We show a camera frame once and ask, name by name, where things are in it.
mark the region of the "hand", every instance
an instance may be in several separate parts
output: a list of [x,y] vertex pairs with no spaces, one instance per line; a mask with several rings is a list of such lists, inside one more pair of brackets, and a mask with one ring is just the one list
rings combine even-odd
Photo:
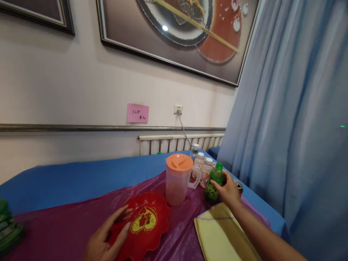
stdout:
[[237,185],[233,181],[232,176],[225,170],[223,172],[224,172],[224,175],[226,176],[226,184],[221,187],[212,179],[210,180],[211,184],[219,192],[223,202],[229,208],[233,209],[238,206],[242,206],[242,202],[239,196],[239,190]]
[[127,209],[128,205],[118,209],[112,214],[104,224],[90,237],[87,247],[83,254],[82,261],[115,261],[123,243],[125,242],[131,223],[128,222],[118,235],[113,246],[106,241],[112,225],[122,220],[128,220],[131,217],[132,208]]

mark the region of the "green object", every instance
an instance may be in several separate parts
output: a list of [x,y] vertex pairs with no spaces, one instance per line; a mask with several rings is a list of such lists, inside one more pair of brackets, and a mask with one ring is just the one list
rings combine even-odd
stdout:
[[23,238],[23,226],[14,221],[7,202],[0,199],[0,258],[16,247]]
[[217,192],[217,190],[214,188],[210,180],[213,180],[217,184],[222,185],[222,183],[224,182],[224,177],[225,177],[222,171],[222,168],[223,168],[222,164],[217,163],[216,167],[210,171],[208,184],[207,184],[206,190],[204,191],[204,195],[206,199],[213,204],[215,204],[218,201],[219,192]]

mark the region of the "power cord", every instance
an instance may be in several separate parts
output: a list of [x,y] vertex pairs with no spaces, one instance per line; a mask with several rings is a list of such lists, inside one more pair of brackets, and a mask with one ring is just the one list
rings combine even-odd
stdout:
[[184,134],[185,134],[185,137],[187,138],[187,141],[188,141],[188,142],[191,144],[191,146],[193,147],[193,144],[192,144],[191,141],[188,139],[188,137],[187,137],[187,135],[186,135],[186,132],[185,132],[185,129],[184,129],[184,126],[182,125],[181,118],[180,118],[181,113],[180,113],[180,110],[179,110],[179,109],[177,110],[177,113],[178,113],[178,116],[179,116],[179,121],[180,121],[180,123],[181,123],[182,130],[183,130],[183,132],[184,132]]

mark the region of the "framed painting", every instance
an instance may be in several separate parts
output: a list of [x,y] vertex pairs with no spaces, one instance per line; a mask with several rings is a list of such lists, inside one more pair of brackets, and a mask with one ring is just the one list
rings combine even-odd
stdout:
[[75,35],[69,0],[0,0],[0,10]]
[[259,0],[97,0],[102,44],[238,86]]

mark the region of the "red plastic plate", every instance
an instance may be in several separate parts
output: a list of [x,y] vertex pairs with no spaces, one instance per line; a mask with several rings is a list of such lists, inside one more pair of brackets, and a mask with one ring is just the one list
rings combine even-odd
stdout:
[[167,200],[157,193],[146,192],[128,203],[133,209],[132,217],[111,227],[109,244],[113,245],[127,222],[131,222],[129,234],[116,260],[130,258],[140,261],[147,251],[156,250],[161,236],[169,228],[170,209]]

